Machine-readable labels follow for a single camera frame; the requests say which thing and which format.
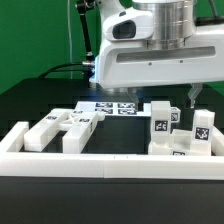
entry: green screen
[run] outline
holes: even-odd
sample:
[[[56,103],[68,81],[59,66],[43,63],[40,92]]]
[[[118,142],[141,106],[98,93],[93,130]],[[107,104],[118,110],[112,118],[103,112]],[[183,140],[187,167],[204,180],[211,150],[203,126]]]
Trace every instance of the green screen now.
[[[71,0],[73,59],[85,59],[76,1]],[[130,0],[123,0],[125,7]],[[224,2],[215,0],[219,14],[224,14]],[[198,16],[211,16],[207,0],[198,0]],[[91,44],[96,55],[100,46],[98,10],[87,14]],[[37,77],[47,69],[70,61],[67,26],[67,0],[2,0],[0,1],[0,93],[25,78]],[[70,73],[49,77],[70,78]]]

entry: white robot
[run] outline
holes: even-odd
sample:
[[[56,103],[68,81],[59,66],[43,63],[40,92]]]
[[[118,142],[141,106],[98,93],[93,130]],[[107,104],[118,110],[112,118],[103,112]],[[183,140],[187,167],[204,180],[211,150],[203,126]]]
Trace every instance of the white robot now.
[[[224,25],[196,27],[197,0],[85,1],[101,14],[102,42],[90,82],[128,90],[192,84],[191,107],[202,83],[224,80]]]

